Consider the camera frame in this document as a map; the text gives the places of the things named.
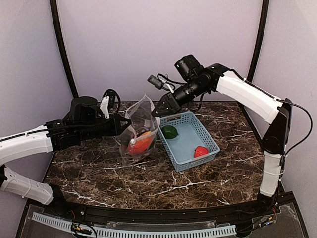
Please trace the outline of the green pepper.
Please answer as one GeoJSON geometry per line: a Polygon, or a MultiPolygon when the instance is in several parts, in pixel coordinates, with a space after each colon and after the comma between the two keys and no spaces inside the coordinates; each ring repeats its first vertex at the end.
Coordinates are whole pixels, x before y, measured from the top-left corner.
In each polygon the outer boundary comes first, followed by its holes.
{"type": "Polygon", "coordinates": [[[173,126],[166,125],[161,130],[165,139],[175,139],[178,136],[178,131],[173,126]]]}

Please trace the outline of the light blue plastic basket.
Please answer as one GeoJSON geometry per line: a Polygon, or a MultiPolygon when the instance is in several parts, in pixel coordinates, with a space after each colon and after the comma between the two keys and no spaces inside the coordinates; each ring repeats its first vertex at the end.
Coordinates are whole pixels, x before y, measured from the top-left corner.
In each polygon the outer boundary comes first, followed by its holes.
{"type": "Polygon", "coordinates": [[[210,162],[220,152],[219,146],[193,112],[162,117],[158,134],[178,172],[210,162]],[[177,129],[178,136],[175,139],[165,139],[161,129],[166,125],[177,129]],[[209,153],[194,158],[198,146],[206,147],[209,153]]]}

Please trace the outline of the clear zip top bag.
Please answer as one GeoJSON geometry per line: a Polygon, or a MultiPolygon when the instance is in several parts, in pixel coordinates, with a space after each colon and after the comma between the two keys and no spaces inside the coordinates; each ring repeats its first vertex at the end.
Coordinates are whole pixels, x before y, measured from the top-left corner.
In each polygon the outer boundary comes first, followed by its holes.
{"type": "Polygon", "coordinates": [[[154,150],[157,132],[160,126],[160,119],[151,115],[154,108],[153,101],[147,95],[144,95],[139,101],[126,110],[125,117],[131,120],[131,125],[119,136],[119,151],[121,154],[120,161],[122,166],[127,167],[135,164],[150,155],[154,150]],[[154,136],[149,149],[138,155],[128,155],[127,152],[130,140],[146,131],[150,131],[154,136]]]}

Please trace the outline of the orange persimmon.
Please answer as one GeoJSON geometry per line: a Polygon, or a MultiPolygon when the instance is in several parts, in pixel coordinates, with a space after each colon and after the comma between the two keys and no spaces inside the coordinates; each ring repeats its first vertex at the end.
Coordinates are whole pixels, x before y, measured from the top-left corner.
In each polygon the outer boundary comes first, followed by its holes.
{"type": "Polygon", "coordinates": [[[128,146],[128,155],[138,155],[147,151],[152,144],[154,136],[150,131],[141,133],[136,138],[130,140],[128,146]]]}

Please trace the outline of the red apple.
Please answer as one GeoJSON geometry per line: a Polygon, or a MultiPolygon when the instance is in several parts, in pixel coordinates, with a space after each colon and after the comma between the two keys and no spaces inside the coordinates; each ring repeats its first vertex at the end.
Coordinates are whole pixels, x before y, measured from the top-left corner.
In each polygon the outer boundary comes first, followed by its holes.
{"type": "Polygon", "coordinates": [[[198,147],[195,149],[194,158],[207,155],[208,153],[209,153],[209,150],[208,150],[206,147],[198,146],[198,147]]]}

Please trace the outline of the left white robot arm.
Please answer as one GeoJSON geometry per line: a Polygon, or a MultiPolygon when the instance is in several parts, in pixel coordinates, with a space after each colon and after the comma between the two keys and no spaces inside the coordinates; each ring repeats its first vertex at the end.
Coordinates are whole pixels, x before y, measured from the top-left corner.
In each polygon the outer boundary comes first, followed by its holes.
{"type": "Polygon", "coordinates": [[[35,129],[3,137],[0,140],[0,189],[21,197],[49,205],[59,216],[66,216],[70,206],[56,185],[36,182],[22,176],[6,164],[27,156],[61,151],[83,141],[106,136],[118,136],[131,125],[131,120],[115,111],[120,103],[118,93],[105,91],[102,100],[81,96],[71,101],[70,110],[63,119],[53,120],[35,129]]]}

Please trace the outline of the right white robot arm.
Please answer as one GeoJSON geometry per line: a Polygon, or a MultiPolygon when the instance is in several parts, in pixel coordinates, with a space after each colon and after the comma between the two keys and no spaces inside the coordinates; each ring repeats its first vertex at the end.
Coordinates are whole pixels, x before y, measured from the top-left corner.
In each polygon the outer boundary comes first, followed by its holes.
{"type": "Polygon", "coordinates": [[[286,148],[291,125],[292,108],[289,99],[274,96],[253,83],[242,78],[235,70],[215,63],[203,67],[200,63],[180,60],[176,69],[186,81],[174,92],[163,95],[152,110],[152,116],[173,115],[194,98],[211,92],[218,92],[241,103],[258,114],[269,128],[262,138],[264,148],[264,170],[260,194],[264,195],[253,203],[253,211],[263,215],[272,207],[278,181],[282,177],[286,148]]]}

